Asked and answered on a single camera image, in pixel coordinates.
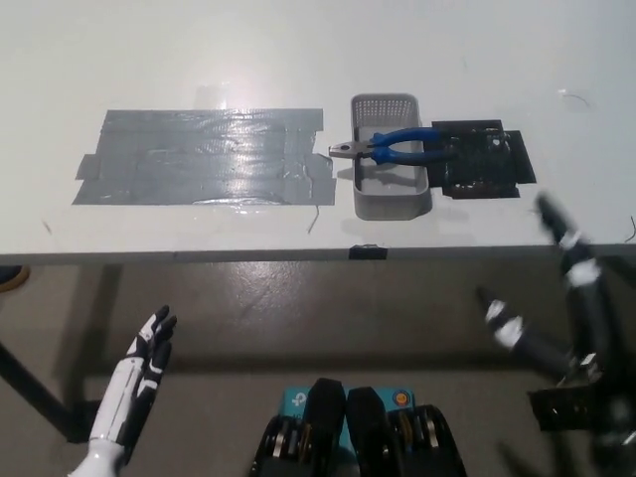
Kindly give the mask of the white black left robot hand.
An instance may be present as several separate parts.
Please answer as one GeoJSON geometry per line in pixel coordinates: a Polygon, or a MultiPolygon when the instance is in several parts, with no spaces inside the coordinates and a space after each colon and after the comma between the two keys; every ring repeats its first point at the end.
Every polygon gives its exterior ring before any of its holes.
{"type": "Polygon", "coordinates": [[[89,435],[129,451],[145,426],[170,361],[177,317],[153,313],[133,338],[110,378],[89,435]]]}

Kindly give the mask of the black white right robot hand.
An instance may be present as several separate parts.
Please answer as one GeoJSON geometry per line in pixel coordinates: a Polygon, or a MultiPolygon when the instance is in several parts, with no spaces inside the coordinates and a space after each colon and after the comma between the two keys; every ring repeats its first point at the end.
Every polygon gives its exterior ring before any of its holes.
{"type": "Polygon", "coordinates": [[[615,327],[602,270],[591,247],[546,194],[536,199],[542,225],[561,253],[561,280],[566,292],[572,343],[562,345],[526,322],[494,292],[476,294],[495,342],[515,358],[557,382],[585,376],[598,380],[612,369],[615,327]]]}

